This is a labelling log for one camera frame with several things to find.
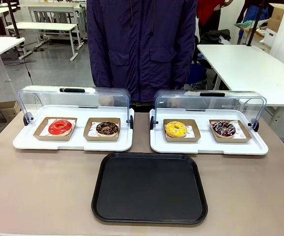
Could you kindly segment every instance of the white display tray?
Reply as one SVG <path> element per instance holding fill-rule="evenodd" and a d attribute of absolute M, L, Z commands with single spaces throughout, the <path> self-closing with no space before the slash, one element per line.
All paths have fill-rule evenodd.
<path fill-rule="evenodd" d="M 155 111 L 150 111 L 150 119 Z M 168 143 L 165 138 L 164 119 L 194 119 L 201 133 L 197 143 Z M 249 130 L 252 139 L 245 144 L 217 143 L 209 127 L 210 119 L 240 120 L 248 127 L 246 117 L 236 110 L 186 111 L 185 109 L 157 109 L 158 124 L 150 130 L 151 147 L 161 153 L 223 153 L 236 155 L 265 155 L 268 146 L 257 132 Z"/>
<path fill-rule="evenodd" d="M 78 118 L 76 127 L 69 141 L 40 141 L 33 134 L 45 117 Z M 87 141 L 84 128 L 88 118 L 120 118 L 121 132 L 116 142 Z M 43 106 L 34 116 L 33 122 L 25 126 L 13 140 L 18 149 L 81 149 L 95 151 L 125 151 L 132 145 L 133 130 L 128 126 L 126 107 L 79 108 L 77 106 Z"/>

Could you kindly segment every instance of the yellow glazed donut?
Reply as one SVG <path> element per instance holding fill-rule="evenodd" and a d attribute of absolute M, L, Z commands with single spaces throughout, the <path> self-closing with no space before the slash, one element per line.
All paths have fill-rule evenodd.
<path fill-rule="evenodd" d="M 166 124 L 165 132 L 172 138 L 183 138 L 187 134 L 187 127 L 181 122 L 172 121 Z"/>

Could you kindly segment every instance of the cardboard tray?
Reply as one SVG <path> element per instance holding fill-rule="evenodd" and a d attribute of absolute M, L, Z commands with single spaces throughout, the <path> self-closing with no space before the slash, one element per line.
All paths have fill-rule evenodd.
<path fill-rule="evenodd" d="M 194 138 L 172 138 L 169 137 L 166 132 L 165 132 L 165 125 L 168 124 L 169 122 L 172 121 L 178 121 L 181 123 L 184 123 L 186 126 L 191 126 L 193 129 L 193 132 L 195 134 Z M 199 128 L 197 126 L 197 123 L 194 119 L 164 119 L 163 120 L 163 126 L 164 126 L 164 134 L 166 137 L 166 141 L 168 143 L 195 143 L 197 141 L 199 141 L 199 139 L 201 138 L 201 134 L 199 131 Z"/>
<path fill-rule="evenodd" d="M 17 101 L 0 102 L 0 108 L 10 121 L 13 120 L 21 110 Z"/>
<path fill-rule="evenodd" d="M 88 136 L 88 132 L 91 129 L 92 122 L 112 122 L 115 124 L 118 124 L 119 131 L 116 136 L 113 137 L 90 137 Z M 120 118 L 89 118 L 84 129 L 83 136 L 87 141 L 108 141 L 108 142 L 116 142 L 119 138 L 120 135 L 120 130 L 121 130 L 121 122 Z"/>
<path fill-rule="evenodd" d="M 215 137 L 215 140 L 217 143 L 236 143 L 236 144 L 242 144 L 242 143 L 247 143 L 249 140 L 252 139 L 249 131 L 247 130 L 247 128 L 243 125 L 243 123 L 238 120 L 238 124 L 242 130 L 242 132 L 244 133 L 244 135 L 246 136 L 245 139 L 232 139 L 232 138 L 220 138 L 220 137 L 217 137 L 216 136 L 216 132 L 214 131 L 214 129 L 212 128 L 212 125 L 211 125 L 211 122 L 215 122 L 215 121 L 221 121 L 221 120 L 224 120 L 224 121 L 227 121 L 227 122 L 231 122 L 231 121 L 234 121 L 234 119 L 210 119 L 209 120 L 209 123 L 210 123 L 210 128 L 212 130 L 212 133 Z"/>
<path fill-rule="evenodd" d="M 75 125 L 72 128 L 70 134 L 67 135 L 67 136 L 39 136 L 40 133 L 45 128 L 45 126 L 48 124 L 48 120 L 49 119 L 72 119 L 72 120 L 75 120 Z M 71 118 L 71 117 L 45 117 L 43 119 L 43 121 L 40 123 L 40 125 L 38 126 L 38 128 L 36 129 L 36 131 L 34 133 L 34 137 L 37 138 L 40 141 L 69 141 L 76 126 L 77 126 L 77 118 Z"/>

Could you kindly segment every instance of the bakery display case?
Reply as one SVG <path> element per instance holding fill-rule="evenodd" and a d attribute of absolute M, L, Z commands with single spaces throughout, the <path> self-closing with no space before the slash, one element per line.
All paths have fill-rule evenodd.
<path fill-rule="evenodd" d="M 25 127 L 15 148 L 125 151 L 132 145 L 134 111 L 125 89 L 28 86 L 18 101 Z M 71 132 L 54 131 L 66 125 Z"/>
<path fill-rule="evenodd" d="M 252 91 L 160 90 L 149 113 L 150 145 L 162 153 L 265 155 L 268 147 L 257 132 L 265 105 L 266 99 Z M 177 126 L 167 129 L 167 120 Z M 196 142 L 187 140 L 187 124 L 188 134 L 180 132 L 183 120 L 197 125 Z M 182 134 L 176 142 L 174 133 Z"/>

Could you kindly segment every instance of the jacket pocket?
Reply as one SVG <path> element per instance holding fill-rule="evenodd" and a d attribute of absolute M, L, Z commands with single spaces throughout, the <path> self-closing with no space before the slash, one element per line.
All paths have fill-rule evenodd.
<path fill-rule="evenodd" d="M 151 87 L 169 89 L 173 48 L 150 48 L 150 81 Z"/>
<path fill-rule="evenodd" d="M 109 60 L 111 62 L 113 74 L 113 86 L 116 88 L 127 88 L 129 59 L 129 53 L 109 51 Z"/>
<path fill-rule="evenodd" d="M 129 53 L 109 51 L 109 59 L 111 64 L 117 66 L 129 65 Z"/>

